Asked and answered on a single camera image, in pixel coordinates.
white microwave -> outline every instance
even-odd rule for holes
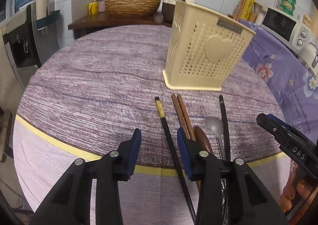
[[[287,13],[268,7],[261,27],[279,39],[299,56],[300,51],[309,44],[313,34],[309,27]]]

black chopstick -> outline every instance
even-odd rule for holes
[[[227,122],[227,116],[226,116],[226,110],[225,110],[225,104],[224,104],[224,99],[223,96],[219,96],[219,101],[220,101],[220,109],[221,109],[221,118],[223,122],[223,139],[224,139],[224,150],[225,150],[225,160],[231,161],[231,147],[230,147],[230,133],[229,133],[229,124]],[[227,213],[227,208],[229,204],[229,199],[228,199],[228,189],[225,188],[224,190],[224,208],[223,208],[223,225],[225,224],[226,220],[226,213]]]
[[[192,204],[192,201],[191,201],[189,190],[188,190],[187,184],[185,182],[185,179],[184,179],[184,176],[183,176],[183,173],[182,173],[182,169],[181,169],[181,165],[180,165],[180,162],[179,162],[179,159],[178,159],[178,155],[177,155],[177,152],[175,150],[175,146],[173,144],[173,140],[172,140],[172,137],[171,137],[169,126],[168,126],[168,123],[167,123],[167,120],[166,120],[166,116],[164,114],[164,111],[163,111],[163,108],[162,108],[161,101],[160,101],[159,97],[155,98],[155,103],[156,103],[156,107],[157,107],[157,110],[158,110],[158,115],[159,115],[160,120],[161,120],[163,131],[164,131],[164,134],[166,136],[166,139],[167,139],[167,142],[168,142],[168,145],[169,145],[169,149],[170,149],[170,153],[171,153],[171,156],[172,156],[172,160],[173,160],[173,163],[175,165],[175,169],[177,170],[177,174],[178,174],[178,178],[179,178],[179,181],[180,181],[180,184],[181,184],[181,187],[182,187],[183,195],[184,195],[184,198],[185,198],[185,200],[187,202],[187,205],[188,205],[189,212],[191,214],[193,223],[195,224],[195,222],[196,222],[196,213],[195,213],[194,208],[193,208],[193,204]]]

perforated basket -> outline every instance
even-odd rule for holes
[[[220,91],[254,35],[214,10],[178,1],[163,70],[166,86]]]

gray spoon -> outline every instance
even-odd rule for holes
[[[209,128],[211,129],[212,133],[214,133],[214,135],[217,138],[217,143],[219,145],[219,150],[220,150],[220,154],[221,154],[221,158],[222,160],[225,160],[225,150],[222,144],[222,134],[223,134],[223,123],[222,120],[220,120],[219,118],[215,117],[215,116],[208,116],[206,118],[206,124],[209,126]]]

round table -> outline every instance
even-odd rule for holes
[[[176,148],[179,123],[171,93],[182,95],[192,125],[203,129],[216,155],[217,142],[205,117],[221,117],[222,93],[232,160],[241,157],[251,162],[280,152],[274,138],[256,124],[256,117],[272,113],[283,119],[281,109],[243,60],[221,92],[172,91],[165,86],[162,70],[170,33],[164,26],[104,29],[56,52],[31,78],[17,112],[13,150],[17,175],[33,210],[74,159],[98,159],[140,128],[135,173],[128,182],[119,182],[124,224],[192,224],[157,114],[156,96]],[[187,183],[196,208],[196,184]],[[94,223],[94,208],[91,215]]]

